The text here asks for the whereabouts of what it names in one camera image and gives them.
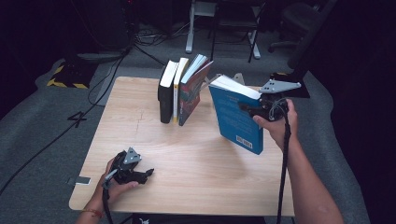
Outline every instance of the office chair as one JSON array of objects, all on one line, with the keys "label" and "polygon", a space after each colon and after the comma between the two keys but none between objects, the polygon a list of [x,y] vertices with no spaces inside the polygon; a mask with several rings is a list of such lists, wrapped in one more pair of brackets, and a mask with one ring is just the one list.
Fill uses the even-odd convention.
[{"label": "office chair", "polygon": [[[259,12],[255,14],[253,7],[259,7]],[[250,46],[250,55],[248,62],[250,63],[253,55],[253,50],[256,45],[258,36],[257,29],[259,27],[260,15],[262,14],[263,1],[262,0],[219,0],[216,4],[215,16],[213,20],[212,29],[209,32],[208,38],[213,32],[212,51],[210,60],[213,60],[215,51],[215,44],[234,44],[244,45],[242,42],[247,38],[247,44]],[[245,32],[245,35],[237,42],[231,41],[217,41],[218,30],[229,30],[233,32]]]},{"label": "office chair", "polygon": [[285,7],[281,12],[281,35],[291,37],[291,40],[276,42],[270,45],[269,52],[274,52],[276,48],[296,47],[306,36],[309,29],[318,19],[320,12],[319,6],[309,6],[306,3],[298,2]]}]

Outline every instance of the wooden table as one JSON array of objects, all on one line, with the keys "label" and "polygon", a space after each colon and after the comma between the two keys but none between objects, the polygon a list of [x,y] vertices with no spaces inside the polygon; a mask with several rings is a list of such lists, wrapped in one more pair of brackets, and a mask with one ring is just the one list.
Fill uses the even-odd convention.
[{"label": "wooden table", "polygon": [[[126,192],[112,211],[167,214],[275,216],[282,153],[264,132],[258,156],[219,134],[208,88],[183,127],[160,123],[158,79],[119,77],[92,140],[70,207],[91,198],[106,163],[133,147],[142,156],[135,170],[155,168],[145,185]],[[294,216],[286,177],[283,216]]]}]

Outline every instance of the human hand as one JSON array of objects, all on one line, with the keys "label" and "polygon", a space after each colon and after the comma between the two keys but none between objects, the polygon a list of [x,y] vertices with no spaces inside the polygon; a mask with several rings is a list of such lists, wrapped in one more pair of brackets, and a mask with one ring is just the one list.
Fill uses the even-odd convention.
[{"label": "human hand", "polygon": [[[96,186],[95,189],[95,193],[92,195],[92,200],[99,200],[100,202],[102,201],[102,193],[103,193],[103,183],[105,183],[105,177],[107,176],[107,174],[109,173],[109,170],[111,168],[111,165],[113,164],[114,159],[110,160],[107,163],[107,167],[106,167],[106,171],[104,174],[102,174],[98,185]],[[110,198],[108,199],[108,203],[112,204],[114,203],[122,193],[135,188],[136,186],[138,186],[139,183],[137,183],[136,181],[132,181],[126,184],[119,184],[117,183],[116,180],[111,179],[110,180],[110,188],[108,190],[108,194],[110,196]]]},{"label": "human hand", "polygon": [[[290,99],[287,99],[286,101],[288,102],[288,108],[289,108],[288,119],[289,119],[290,131],[291,131],[290,141],[291,142],[294,140],[298,141],[297,112],[295,111],[293,101]],[[284,136],[285,136],[285,119],[283,118],[276,121],[268,121],[258,115],[255,115],[253,119],[254,121],[256,121],[258,125],[268,130],[271,137],[275,140],[276,144],[283,150]]]}]

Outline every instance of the gray carpet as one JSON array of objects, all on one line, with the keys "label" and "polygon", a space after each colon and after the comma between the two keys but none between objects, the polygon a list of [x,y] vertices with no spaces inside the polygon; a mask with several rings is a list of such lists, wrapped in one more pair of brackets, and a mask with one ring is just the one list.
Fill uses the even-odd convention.
[{"label": "gray carpet", "polygon": [[[192,58],[196,53],[210,55],[210,41],[206,34],[205,30],[195,33],[192,54],[184,52],[187,38],[184,35],[158,46],[141,48],[163,62],[179,57]],[[248,63],[245,47],[219,47],[209,76],[242,73],[247,85],[260,86],[273,72],[289,72],[286,60],[290,49],[278,49],[273,54],[266,52],[268,45],[275,41],[276,34],[260,34],[258,46],[262,57],[251,63]],[[72,121],[67,120],[68,117],[87,111],[92,106],[89,101],[96,101],[109,83],[101,80],[111,75],[113,63],[99,65],[89,90],[47,87],[61,61],[36,80],[38,90],[35,93],[0,120],[1,187],[40,149],[70,127]],[[162,67],[133,49],[121,63],[116,76],[159,77]],[[346,223],[369,223],[360,187],[334,137],[330,120],[332,97],[310,73],[304,82],[311,98],[293,100],[299,113],[299,135],[306,155],[338,203]],[[105,105],[106,97],[102,100],[99,104]],[[95,106],[78,128],[70,128],[16,176],[0,196],[1,223],[73,223],[76,220],[78,211],[68,207],[73,188],[65,181],[78,176],[103,111],[102,106]],[[128,214],[113,216],[120,222]],[[291,223],[288,218],[284,220],[284,223]],[[275,223],[275,220],[268,217],[267,222]]]}]

